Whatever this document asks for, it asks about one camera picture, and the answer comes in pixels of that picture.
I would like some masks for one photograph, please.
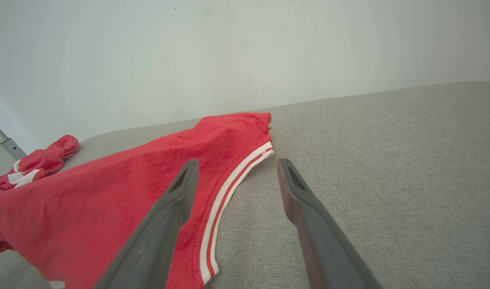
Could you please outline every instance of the white wall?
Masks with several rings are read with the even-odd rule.
[[[2,99],[0,99],[0,129],[7,137],[12,138],[26,154],[30,154],[35,149],[40,148],[37,146],[36,142],[34,142],[33,137],[23,125],[21,119],[15,116],[12,109],[10,109]]]
[[[37,147],[467,80],[490,0],[0,0],[0,97]]]

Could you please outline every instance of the red t-shirt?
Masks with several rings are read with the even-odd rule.
[[[269,113],[203,118],[193,129],[0,194],[0,234],[47,280],[90,289],[189,159],[199,183],[168,288],[202,288],[218,265],[218,224],[234,190],[273,154]]]

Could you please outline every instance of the mattress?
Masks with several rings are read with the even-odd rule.
[[[272,114],[275,156],[237,188],[207,288],[308,288],[276,160],[289,158],[385,288],[490,287],[490,82],[323,99]],[[81,142],[62,170],[192,128]]]

